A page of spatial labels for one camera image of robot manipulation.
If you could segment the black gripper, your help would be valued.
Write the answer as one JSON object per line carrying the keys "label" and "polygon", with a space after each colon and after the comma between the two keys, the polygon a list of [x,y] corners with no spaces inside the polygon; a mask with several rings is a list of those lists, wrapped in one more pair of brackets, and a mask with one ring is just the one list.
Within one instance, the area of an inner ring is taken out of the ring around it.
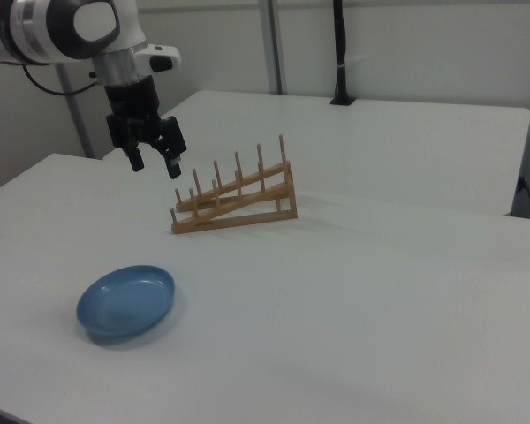
{"label": "black gripper", "polygon": [[105,92],[111,107],[106,121],[112,144],[123,150],[132,170],[137,172],[144,168],[139,150],[139,142],[142,142],[162,155],[169,177],[178,178],[186,142],[175,117],[161,119],[153,77],[128,85],[105,87]]}

